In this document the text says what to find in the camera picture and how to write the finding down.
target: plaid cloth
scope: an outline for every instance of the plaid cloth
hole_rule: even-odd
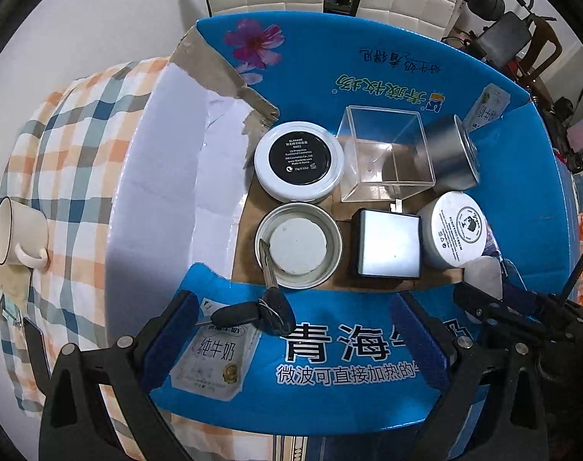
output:
[[[8,161],[0,200],[8,195],[48,218],[50,263],[33,272],[26,315],[43,333],[51,369],[66,343],[82,350],[107,346],[104,261],[112,199],[167,61],[110,67],[54,92],[23,127]],[[39,416],[45,397],[35,385],[22,329],[0,318],[0,332],[18,407]],[[143,459],[111,387],[102,386],[102,394],[126,452]],[[306,438],[232,431],[162,414],[196,460],[305,459]]]

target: transparent container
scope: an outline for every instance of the transparent container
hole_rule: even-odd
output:
[[[345,154],[342,201],[406,199],[435,185],[417,112],[348,106],[336,138]]]

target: mug rim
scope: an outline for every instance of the mug rim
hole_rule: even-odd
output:
[[[6,256],[2,262],[0,261],[0,265],[4,265],[6,261],[8,261],[8,256],[10,256],[10,246],[12,244],[12,223],[14,222],[14,210],[12,209],[12,200],[10,199],[10,196],[6,196],[1,200],[0,209],[2,208],[2,204],[6,199],[10,202],[10,231],[8,232],[8,249],[6,250]]]

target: milk packet image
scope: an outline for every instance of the milk packet image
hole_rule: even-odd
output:
[[[227,305],[204,298],[206,317]],[[170,371],[172,386],[228,402],[241,390],[262,332],[254,325],[236,328],[202,326]]]

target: metal screw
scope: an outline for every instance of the metal screw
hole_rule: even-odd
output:
[[[130,347],[132,343],[134,343],[134,339],[131,336],[121,336],[116,341],[116,346],[119,348],[127,348]]]
[[[526,355],[528,353],[528,347],[524,343],[516,343],[516,352],[520,355]]]
[[[459,336],[456,342],[458,343],[458,346],[461,348],[469,349],[473,346],[473,340],[471,340],[471,338],[469,338],[468,336]]]
[[[63,345],[63,347],[61,347],[61,353],[63,355],[69,355],[74,351],[75,347],[76,345],[74,345],[74,343],[66,343]]]

